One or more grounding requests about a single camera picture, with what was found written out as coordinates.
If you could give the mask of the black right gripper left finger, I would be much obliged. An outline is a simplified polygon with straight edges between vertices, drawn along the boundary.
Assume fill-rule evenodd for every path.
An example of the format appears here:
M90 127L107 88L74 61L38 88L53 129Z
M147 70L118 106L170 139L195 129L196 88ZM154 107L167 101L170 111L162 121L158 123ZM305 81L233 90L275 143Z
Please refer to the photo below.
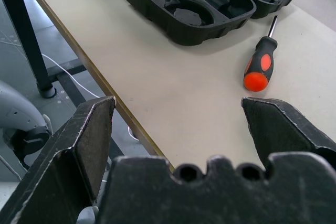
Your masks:
M1 223L76 223L98 197L115 104L109 96L77 107L1 209Z

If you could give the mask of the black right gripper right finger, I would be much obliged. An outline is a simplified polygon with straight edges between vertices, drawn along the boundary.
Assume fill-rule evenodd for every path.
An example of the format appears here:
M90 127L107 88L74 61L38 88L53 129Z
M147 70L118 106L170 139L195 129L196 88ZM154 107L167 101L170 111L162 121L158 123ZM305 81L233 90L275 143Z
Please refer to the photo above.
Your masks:
M241 107L260 161L280 152L310 152L335 168L335 142L291 104L278 99L245 97Z

